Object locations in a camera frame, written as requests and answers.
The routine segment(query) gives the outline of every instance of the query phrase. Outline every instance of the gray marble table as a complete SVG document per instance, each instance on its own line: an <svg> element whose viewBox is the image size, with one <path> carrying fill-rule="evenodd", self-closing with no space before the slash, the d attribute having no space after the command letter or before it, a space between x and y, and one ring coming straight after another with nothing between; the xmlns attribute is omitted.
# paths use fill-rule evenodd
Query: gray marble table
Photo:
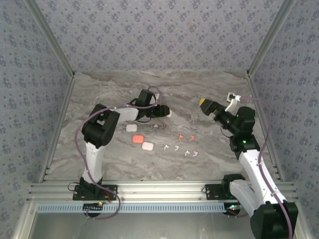
<svg viewBox="0 0 319 239"><path fill-rule="evenodd" d="M243 167L229 148L220 125L213 116L204 115L199 107L202 97L226 105L228 92L250 96L243 73L221 71L196 72L86 72L76 73L75 85L64 119L49 174L46 179L76 179L83 173L83 160L74 145L76 127L97 103L121 106L136 98L141 89L154 85L163 92L162 103L173 111L172 117L138 123L136 133L126 132L130 122L118 124L107 146L103 160L104 179L221 179L224 174L242 173ZM240 106L254 107L252 102ZM142 134L145 141L155 144L153 151L144 151L132 143L134 134ZM179 135L184 139L179 142ZM264 142L258 119L254 134L260 145ZM79 144L85 152L83 135ZM264 159L272 170L266 150Z"/></svg>

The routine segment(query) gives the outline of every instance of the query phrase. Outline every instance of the pink block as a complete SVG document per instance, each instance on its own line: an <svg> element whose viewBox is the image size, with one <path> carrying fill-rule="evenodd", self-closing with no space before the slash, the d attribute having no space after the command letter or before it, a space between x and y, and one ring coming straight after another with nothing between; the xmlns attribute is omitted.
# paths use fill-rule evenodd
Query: pink block
<svg viewBox="0 0 319 239"><path fill-rule="evenodd" d="M133 143L143 143L144 136L143 135L133 135L132 141L133 141Z"/></svg>

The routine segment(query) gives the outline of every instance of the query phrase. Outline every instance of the blue floral wallpaper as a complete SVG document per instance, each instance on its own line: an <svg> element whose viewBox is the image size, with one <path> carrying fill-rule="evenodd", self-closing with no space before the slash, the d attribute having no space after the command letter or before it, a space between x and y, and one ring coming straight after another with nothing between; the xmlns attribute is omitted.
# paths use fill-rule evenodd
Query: blue floral wallpaper
<svg viewBox="0 0 319 239"><path fill-rule="evenodd" d="M247 69L282 0L36 0L76 71Z"/></svg>
<svg viewBox="0 0 319 239"><path fill-rule="evenodd" d="M272 109L273 137L319 238L319 1L294 6L254 76Z"/></svg>
<svg viewBox="0 0 319 239"><path fill-rule="evenodd" d="M38 181L68 77L23 0L0 1L0 238Z"/></svg>

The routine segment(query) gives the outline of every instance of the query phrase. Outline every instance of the white square block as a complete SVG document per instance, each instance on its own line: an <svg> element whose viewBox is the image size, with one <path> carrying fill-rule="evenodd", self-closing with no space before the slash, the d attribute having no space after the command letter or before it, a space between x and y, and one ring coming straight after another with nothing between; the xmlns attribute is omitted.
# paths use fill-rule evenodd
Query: white square block
<svg viewBox="0 0 319 239"><path fill-rule="evenodd" d="M138 126L136 124L128 124L126 126L126 131L127 132L136 132L136 131L138 131Z"/></svg>
<svg viewBox="0 0 319 239"><path fill-rule="evenodd" d="M142 149L146 151L152 151L154 149L154 144L150 142L144 142L142 144Z"/></svg>

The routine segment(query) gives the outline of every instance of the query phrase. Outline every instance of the marble surface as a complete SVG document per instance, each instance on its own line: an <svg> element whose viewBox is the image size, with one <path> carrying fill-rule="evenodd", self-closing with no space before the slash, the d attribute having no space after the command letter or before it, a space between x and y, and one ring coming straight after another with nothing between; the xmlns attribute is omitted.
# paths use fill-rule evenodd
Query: marble surface
<svg viewBox="0 0 319 239"><path fill-rule="evenodd" d="M222 135L220 125L213 120L212 114L204 115L199 107L202 97L227 105L226 97L230 91L250 96L243 73L136 71L76 73L71 100L46 179L80 178L84 166L73 141L76 127L97 103L124 105L148 85L160 88L162 104L171 108L172 117L152 119L149 123L136 122L136 133L126 132L126 125L131 122L118 124L104 154L104 179L221 179L229 173L247 176L230 150L229 140ZM254 107L248 102L239 105ZM154 150L144 151L140 144L133 144L134 134L144 135L145 141L155 144ZM184 135L181 142L178 141L180 134ZM257 118L254 134L262 145L264 137ZM195 136L193 141L189 141L191 135ZM82 134L79 134L79 144L85 152ZM175 145L179 145L179 150L174 151ZM198 152L196 157L192 157L194 151ZM268 166L271 165L267 150L264 159Z"/></svg>

